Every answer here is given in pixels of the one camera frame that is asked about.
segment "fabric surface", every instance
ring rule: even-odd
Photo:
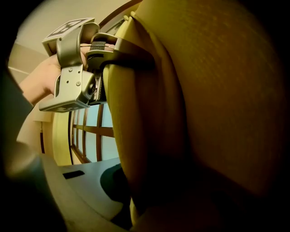
[[[137,208],[152,205],[159,190],[148,182],[176,172],[174,165],[162,168],[167,160],[204,166],[253,196],[266,196],[284,154],[287,104],[281,62],[261,24],[236,0],[143,0],[132,15],[116,36],[151,52],[156,68],[109,65],[104,83]],[[218,207],[205,194],[195,191],[180,204],[195,209],[195,229],[218,227]]]

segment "window pane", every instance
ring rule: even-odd
[[[86,155],[91,162],[97,161],[96,134],[86,132]]]
[[[73,144],[77,145],[77,129],[73,128]]]
[[[85,114],[85,109],[81,109],[80,110],[80,120],[78,121],[78,125],[82,125],[83,124],[83,116]]]
[[[78,148],[82,152],[82,130],[78,130]]]
[[[78,113],[78,110],[74,112],[74,114],[75,114],[74,122],[73,122],[74,124],[77,124],[77,113]]]
[[[94,105],[94,106],[91,106],[90,108],[88,108],[86,126],[96,126],[97,125],[98,111],[99,111],[99,105]]]
[[[103,127],[113,127],[112,116],[111,116],[109,106],[107,103],[104,104],[103,119],[102,119],[101,125]]]
[[[119,157],[115,138],[101,136],[101,159],[109,160]]]

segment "yellow upholstery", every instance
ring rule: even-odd
[[[265,195],[285,145],[286,97],[261,25],[228,0],[143,0],[133,16],[117,36],[151,52],[156,69],[110,65],[104,81],[134,202],[155,156],[184,154]]]

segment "window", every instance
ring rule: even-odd
[[[118,157],[108,104],[73,111],[71,149],[81,163]]]

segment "ceiling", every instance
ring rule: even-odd
[[[95,18],[100,23],[129,0],[46,0],[21,25],[16,43],[46,54],[41,41],[72,19]]]

